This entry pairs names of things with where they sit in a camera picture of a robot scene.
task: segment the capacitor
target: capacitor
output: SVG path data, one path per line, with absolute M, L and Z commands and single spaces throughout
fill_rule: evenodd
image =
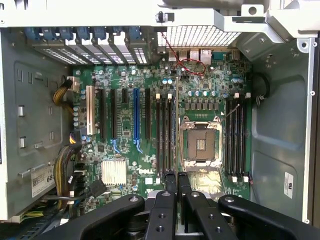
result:
M 236 77 L 232 78 L 231 82 L 234 83 L 234 84 L 237 84 L 238 83 L 238 78 L 236 78 Z
M 138 191 L 138 185 L 134 185 L 134 186 L 132 187 L 132 191 L 134 191 L 134 192 Z

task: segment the red wire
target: red wire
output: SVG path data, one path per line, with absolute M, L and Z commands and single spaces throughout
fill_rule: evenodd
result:
M 196 59 L 192 59 L 192 58 L 185 58 L 185 59 L 182 59 L 182 60 L 179 60 L 179 57 L 177 56 L 176 52 L 173 50 L 173 48 L 171 47 L 167 37 L 164 35 L 163 32 L 161 32 L 161 35 L 162 37 L 164 38 L 166 44 L 169 46 L 170 50 L 173 52 L 173 55 L 175 56 L 175 59 L 177 61 L 177 64 L 175 65 L 175 67 L 177 67 L 178 65 L 180 65 L 182 68 L 184 68 L 188 73 L 190 74 L 194 74 L 194 75 L 204 75 L 205 72 L 206 72 L 206 65 L 202 62 L 202 61 L 199 61 L 199 60 L 196 60 Z M 203 71 L 202 72 L 194 72 L 194 71 L 191 71 L 189 68 L 187 68 L 182 62 L 183 61 L 194 61 L 194 62 L 197 62 L 199 64 L 201 64 L 203 66 Z

